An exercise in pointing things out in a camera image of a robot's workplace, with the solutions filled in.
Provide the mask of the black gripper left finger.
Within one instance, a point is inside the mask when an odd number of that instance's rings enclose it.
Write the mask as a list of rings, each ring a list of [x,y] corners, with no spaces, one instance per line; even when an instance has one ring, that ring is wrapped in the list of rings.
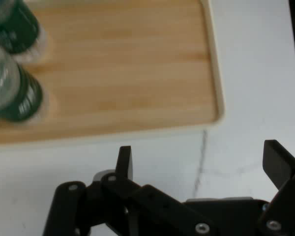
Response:
[[[43,234],[88,236],[105,224],[119,236],[214,236],[207,217],[151,185],[131,180],[132,151],[119,149],[116,168],[91,185],[65,182],[54,193]]]

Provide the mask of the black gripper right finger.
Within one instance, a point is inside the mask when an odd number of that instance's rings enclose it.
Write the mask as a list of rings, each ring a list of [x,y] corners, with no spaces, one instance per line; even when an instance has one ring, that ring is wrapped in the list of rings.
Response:
[[[278,192],[258,220],[264,236],[295,236],[295,157],[277,140],[266,140],[263,170]]]

